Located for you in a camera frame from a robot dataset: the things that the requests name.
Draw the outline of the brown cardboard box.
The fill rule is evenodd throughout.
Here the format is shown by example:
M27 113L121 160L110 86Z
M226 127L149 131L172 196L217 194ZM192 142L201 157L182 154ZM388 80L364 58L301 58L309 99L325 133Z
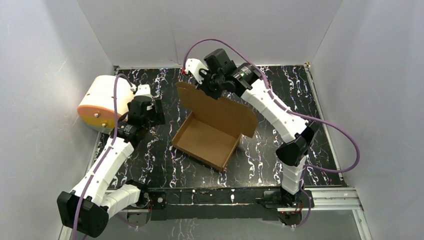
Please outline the brown cardboard box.
M196 160L222 172L242 136L252 138L258 119L242 103L213 99L187 82L177 82L180 103L191 111L172 139L172 145Z

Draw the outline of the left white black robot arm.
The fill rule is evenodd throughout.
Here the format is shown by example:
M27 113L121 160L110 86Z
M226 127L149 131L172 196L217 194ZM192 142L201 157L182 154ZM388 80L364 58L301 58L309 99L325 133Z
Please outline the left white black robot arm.
M117 119L99 158L71 191L62 191L56 200L62 224L92 238L100 236L109 219L124 208L144 208L150 200L147 186L134 180L106 193L149 130L165 124L161 99L139 95L127 105L129 110Z

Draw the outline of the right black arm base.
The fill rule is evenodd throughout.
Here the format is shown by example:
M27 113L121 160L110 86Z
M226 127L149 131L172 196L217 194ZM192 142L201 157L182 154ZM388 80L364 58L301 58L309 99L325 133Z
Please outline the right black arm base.
M282 187L268 189L256 202L267 209L276 209L282 225L292 229L303 225L315 207L312 192L304 186L294 194Z

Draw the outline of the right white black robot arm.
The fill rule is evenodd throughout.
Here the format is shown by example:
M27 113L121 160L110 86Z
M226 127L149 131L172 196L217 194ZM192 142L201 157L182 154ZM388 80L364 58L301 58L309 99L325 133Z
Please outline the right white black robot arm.
M318 125L289 112L289 107L274 94L260 69L248 62L236 66L226 51L218 48L203 60L190 58L185 72L196 80L197 89L218 99L224 91L233 93L254 107L277 131L283 143L276 150L282 162L282 202L295 207L302 199L304 165Z

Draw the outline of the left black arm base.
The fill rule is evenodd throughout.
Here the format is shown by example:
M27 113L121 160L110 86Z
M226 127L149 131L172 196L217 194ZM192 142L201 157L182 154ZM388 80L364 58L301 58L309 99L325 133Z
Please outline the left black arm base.
M149 222L153 210L163 210L166 208L167 194L165 191L153 190L152 188L148 188L146 184L135 180L129 180L125 185L136 187L140 190L139 198L133 204L134 208L147 210L144 219L143 217L141 218L141 213L128 213L126 215L126 220L131 227L135 229L141 228Z

